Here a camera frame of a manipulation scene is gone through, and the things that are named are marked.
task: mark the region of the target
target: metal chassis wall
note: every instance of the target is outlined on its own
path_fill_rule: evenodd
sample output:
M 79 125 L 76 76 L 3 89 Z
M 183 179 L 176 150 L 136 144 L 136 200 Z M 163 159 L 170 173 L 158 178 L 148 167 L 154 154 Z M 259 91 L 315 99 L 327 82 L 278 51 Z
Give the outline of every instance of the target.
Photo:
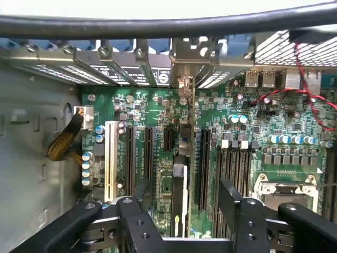
M 79 100 L 74 86 L 4 64 L 0 77 L 0 252 L 8 252 L 75 205 L 78 165 L 45 154 Z

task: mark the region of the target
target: black cable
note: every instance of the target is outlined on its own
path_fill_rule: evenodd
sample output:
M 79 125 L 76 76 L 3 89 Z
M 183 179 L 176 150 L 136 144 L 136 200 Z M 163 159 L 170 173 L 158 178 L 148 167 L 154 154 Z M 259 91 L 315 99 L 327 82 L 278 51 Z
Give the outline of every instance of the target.
M 89 40 L 170 38 L 269 32 L 337 24 L 337 3 L 181 20 L 95 20 L 0 16 L 0 37 Z

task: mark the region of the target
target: blue capacitor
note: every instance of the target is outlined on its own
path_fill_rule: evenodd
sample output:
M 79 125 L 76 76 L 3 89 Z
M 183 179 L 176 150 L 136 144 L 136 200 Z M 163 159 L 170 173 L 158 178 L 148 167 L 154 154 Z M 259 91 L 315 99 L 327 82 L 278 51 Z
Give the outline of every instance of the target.
M 97 134 L 103 134 L 104 131 L 105 131 L 105 127 L 104 127 L 103 125 L 99 125 L 99 126 L 97 126 L 96 129 L 95 129 L 95 132 L 96 132 Z
M 103 141 L 104 141 L 104 135 L 103 134 L 96 135 L 96 142 L 97 143 L 102 143 Z

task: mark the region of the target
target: white connector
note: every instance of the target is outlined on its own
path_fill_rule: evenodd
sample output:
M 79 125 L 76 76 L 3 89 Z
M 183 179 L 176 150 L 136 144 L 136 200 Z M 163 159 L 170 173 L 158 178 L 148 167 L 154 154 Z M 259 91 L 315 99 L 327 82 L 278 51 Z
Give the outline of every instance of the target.
M 94 108 L 87 106 L 74 106 L 74 114 L 79 110 L 83 109 L 83 124 L 82 130 L 93 130 L 94 129 Z

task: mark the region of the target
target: white pci slot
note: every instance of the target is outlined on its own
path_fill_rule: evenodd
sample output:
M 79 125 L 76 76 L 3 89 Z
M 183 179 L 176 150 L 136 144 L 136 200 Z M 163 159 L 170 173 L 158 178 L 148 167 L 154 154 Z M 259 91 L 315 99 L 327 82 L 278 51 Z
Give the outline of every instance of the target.
M 117 121 L 105 122 L 104 201 L 116 198 L 117 125 Z

